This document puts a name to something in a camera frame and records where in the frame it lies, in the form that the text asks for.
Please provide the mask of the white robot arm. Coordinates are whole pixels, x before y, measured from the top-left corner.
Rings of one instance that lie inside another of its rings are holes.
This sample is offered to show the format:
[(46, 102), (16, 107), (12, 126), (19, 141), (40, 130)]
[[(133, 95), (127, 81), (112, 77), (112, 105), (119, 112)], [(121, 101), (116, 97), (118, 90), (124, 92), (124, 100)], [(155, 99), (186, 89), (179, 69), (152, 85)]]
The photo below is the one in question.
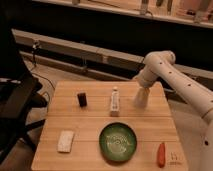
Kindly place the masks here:
[(142, 101), (142, 90), (152, 87), (158, 77), (162, 78), (208, 124), (202, 143), (199, 171), (213, 171), (213, 91), (178, 71), (174, 67), (175, 60), (172, 51), (155, 51), (145, 56), (145, 66), (137, 75), (140, 88), (135, 102)]

